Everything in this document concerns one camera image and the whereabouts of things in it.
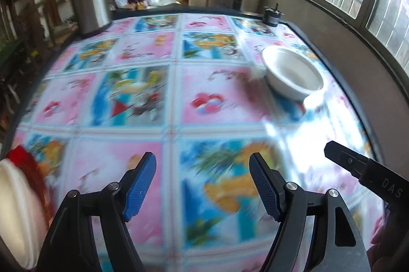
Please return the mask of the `large cream plastic bowl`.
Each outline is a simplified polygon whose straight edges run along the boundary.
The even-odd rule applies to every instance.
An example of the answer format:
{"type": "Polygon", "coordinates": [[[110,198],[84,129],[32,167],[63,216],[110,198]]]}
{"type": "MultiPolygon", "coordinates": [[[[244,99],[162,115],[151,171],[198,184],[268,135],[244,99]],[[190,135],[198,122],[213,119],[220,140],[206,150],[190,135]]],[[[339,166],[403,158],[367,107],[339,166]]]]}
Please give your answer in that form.
{"type": "Polygon", "coordinates": [[[21,268],[36,267],[46,235],[40,199],[23,172],[10,160],[2,160],[1,238],[21,268]]]}

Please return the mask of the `small black motor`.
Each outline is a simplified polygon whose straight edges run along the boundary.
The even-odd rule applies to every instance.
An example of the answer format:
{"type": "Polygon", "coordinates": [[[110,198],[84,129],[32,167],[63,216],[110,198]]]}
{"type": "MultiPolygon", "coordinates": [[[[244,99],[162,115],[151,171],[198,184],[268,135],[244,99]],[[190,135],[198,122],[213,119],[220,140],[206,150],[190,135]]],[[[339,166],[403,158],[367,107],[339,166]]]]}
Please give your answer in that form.
{"type": "Polygon", "coordinates": [[[282,12],[279,10],[278,3],[274,7],[265,6],[262,21],[268,26],[277,27],[281,20],[281,15],[282,12]]]}

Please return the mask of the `large red scalloped plate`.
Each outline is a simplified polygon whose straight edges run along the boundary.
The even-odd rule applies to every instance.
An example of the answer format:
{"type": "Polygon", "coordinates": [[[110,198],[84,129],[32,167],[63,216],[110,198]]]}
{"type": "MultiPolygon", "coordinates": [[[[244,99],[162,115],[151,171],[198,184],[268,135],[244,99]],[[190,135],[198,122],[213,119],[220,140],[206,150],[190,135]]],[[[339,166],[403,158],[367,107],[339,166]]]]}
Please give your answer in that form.
{"type": "Polygon", "coordinates": [[[24,173],[28,184],[34,190],[41,202],[47,228],[49,228],[52,224],[55,211],[40,166],[22,145],[17,145],[14,149],[11,149],[6,154],[6,158],[24,173]]]}

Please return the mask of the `white plastic bag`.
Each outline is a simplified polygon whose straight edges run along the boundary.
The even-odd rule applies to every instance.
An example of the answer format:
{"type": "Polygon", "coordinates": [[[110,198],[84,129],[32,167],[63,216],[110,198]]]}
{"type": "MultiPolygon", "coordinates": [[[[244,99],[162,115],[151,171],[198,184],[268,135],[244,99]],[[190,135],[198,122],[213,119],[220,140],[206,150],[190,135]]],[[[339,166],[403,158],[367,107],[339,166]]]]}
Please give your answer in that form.
{"type": "Polygon", "coordinates": [[[114,2],[118,8],[126,7],[129,4],[128,0],[114,0],[114,2]]]}

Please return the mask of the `large white paper bowl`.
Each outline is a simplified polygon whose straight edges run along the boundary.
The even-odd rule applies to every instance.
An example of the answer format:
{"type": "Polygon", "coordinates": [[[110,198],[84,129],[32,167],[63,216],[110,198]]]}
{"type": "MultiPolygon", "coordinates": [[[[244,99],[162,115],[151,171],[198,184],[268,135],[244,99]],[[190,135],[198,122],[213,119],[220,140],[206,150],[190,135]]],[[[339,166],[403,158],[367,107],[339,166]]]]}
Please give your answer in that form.
{"type": "Polygon", "coordinates": [[[266,80],[279,94],[304,101],[324,88],[324,78],[313,62],[282,46],[268,46],[261,51],[266,80]]]}

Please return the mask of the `colourful picture tablecloth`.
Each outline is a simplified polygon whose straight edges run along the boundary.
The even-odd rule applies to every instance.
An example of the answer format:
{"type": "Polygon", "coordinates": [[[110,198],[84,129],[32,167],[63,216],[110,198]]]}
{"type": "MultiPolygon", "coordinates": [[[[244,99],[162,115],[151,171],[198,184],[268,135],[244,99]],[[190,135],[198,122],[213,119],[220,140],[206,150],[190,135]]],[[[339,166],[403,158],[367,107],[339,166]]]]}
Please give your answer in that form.
{"type": "Polygon", "coordinates": [[[324,156],[334,140],[372,146],[345,90],[287,25],[225,14],[115,21],[68,43],[30,91],[13,145],[24,146],[58,206],[71,189],[102,190],[146,152],[157,170],[128,224],[148,271],[258,271],[278,230],[249,173],[259,152],[286,180],[338,190],[369,246],[380,199],[324,156]],[[266,80],[261,51],[282,46],[313,62],[324,88],[304,101],[266,80]]]}

